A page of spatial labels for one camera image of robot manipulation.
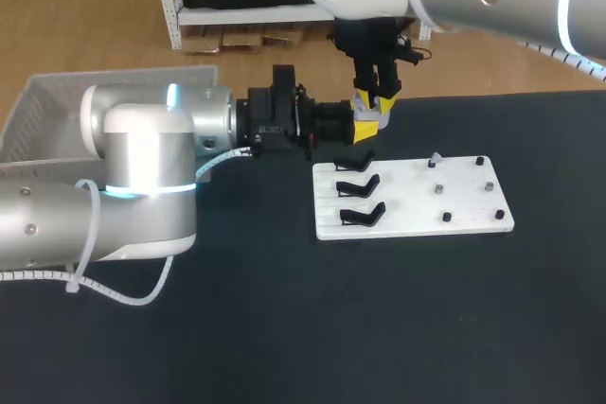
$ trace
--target white spiral cable wrap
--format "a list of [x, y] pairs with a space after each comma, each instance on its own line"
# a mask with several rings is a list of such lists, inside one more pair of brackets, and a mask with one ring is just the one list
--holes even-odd
[[[217, 156], [213, 160], [206, 163], [196, 172], [196, 181], [202, 177], [205, 172], [208, 172], [214, 166], [222, 163], [223, 161], [229, 160], [231, 158], [240, 158], [240, 157], [250, 157], [252, 156], [250, 148], [242, 148], [242, 149], [233, 149], [229, 152], [226, 152], [222, 155]], [[149, 295], [142, 298], [133, 298], [123, 295], [115, 290], [108, 288], [107, 286], [103, 286], [97, 281], [87, 278], [83, 276], [86, 266], [88, 265], [88, 261], [90, 260], [91, 253], [95, 249], [95, 242], [97, 241], [98, 228], [100, 223], [100, 195], [98, 191], [98, 187], [95, 182], [90, 180], [80, 180], [76, 183], [76, 187], [83, 188], [87, 185], [91, 191], [91, 200], [92, 200], [92, 212], [91, 212], [91, 222], [88, 230], [88, 236], [86, 239], [86, 243], [84, 245], [84, 249], [82, 250], [82, 255], [80, 258], [80, 264], [75, 272], [58, 272], [52, 270], [23, 270], [16, 272], [0, 272], [0, 281], [37, 281], [37, 280], [45, 280], [45, 281], [63, 281], [66, 282], [65, 290], [70, 293], [78, 292], [80, 286], [85, 286], [86, 288], [93, 290], [101, 295], [104, 295], [112, 300], [115, 300], [123, 305], [128, 305], [131, 307], [143, 307], [151, 303], [155, 298], [160, 294], [160, 291], [164, 287], [164, 284], [169, 277], [170, 266], [172, 265], [173, 256], [167, 257], [166, 262], [164, 263], [164, 268], [160, 273], [160, 277], [150, 292]]]
[[561, 61], [576, 68], [580, 72], [591, 76], [592, 78], [606, 82], [606, 67], [597, 63], [596, 61], [592, 61], [591, 59], [587, 59], [583, 56], [569, 54], [566, 51], [560, 51], [559, 49], [554, 49], [548, 46], [539, 46], [538, 44], [532, 43], [519, 43], [519, 45], [525, 46], [529, 49], [534, 49], [544, 56], [551, 57], [556, 61]]

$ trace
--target black tabletop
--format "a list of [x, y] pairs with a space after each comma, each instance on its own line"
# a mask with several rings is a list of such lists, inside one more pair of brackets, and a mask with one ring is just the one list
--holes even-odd
[[[606, 93], [403, 101], [314, 159], [369, 147], [488, 155], [514, 231], [320, 242], [302, 152], [232, 160], [152, 305], [0, 284], [2, 402], [606, 402]], [[141, 295], [161, 267], [89, 274]]]

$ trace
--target white plastic plate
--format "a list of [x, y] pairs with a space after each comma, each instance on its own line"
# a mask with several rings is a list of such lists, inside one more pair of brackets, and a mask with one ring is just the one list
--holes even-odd
[[[320, 240], [423, 237], [510, 232], [514, 221], [490, 158], [478, 166], [476, 156], [443, 158], [429, 168], [428, 159], [375, 161], [365, 172], [336, 171], [332, 163], [313, 167], [315, 229]], [[337, 182], [360, 186], [379, 174], [381, 182], [368, 199], [339, 197]], [[493, 190], [487, 191], [487, 183]], [[443, 191], [436, 193], [441, 184]], [[343, 225], [340, 210], [370, 213], [384, 202], [386, 212], [374, 227]], [[499, 220], [496, 213], [505, 212]], [[450, 222], [444, 213], [452, 215]]]

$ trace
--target white basket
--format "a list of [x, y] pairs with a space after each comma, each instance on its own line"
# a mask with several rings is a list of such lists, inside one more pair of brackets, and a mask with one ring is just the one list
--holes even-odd
[[86, 151], [80, 136], [80, 101], [88, 87], [172, 82], [213, 86], [218, 74], [209, 65], [32, 76], [0, 134], [0, 178], [66, 184], [85, 178], [105, 185], [103, 162]]

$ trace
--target metal shelf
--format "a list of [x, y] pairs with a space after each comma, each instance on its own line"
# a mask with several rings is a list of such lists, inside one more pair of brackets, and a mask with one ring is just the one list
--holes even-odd
[[271, 9], [186, 9], [182, 0], [161, 1], [173, 49], [181, 49], [181, 26], [299, 23], [334, 19], [317, 5]]
[[186, 9], [178, 13], [179, 26], [219, 24], [300, 23], [331, 21], [334, 17], [317, 5], [284, 6], [269, 9]]

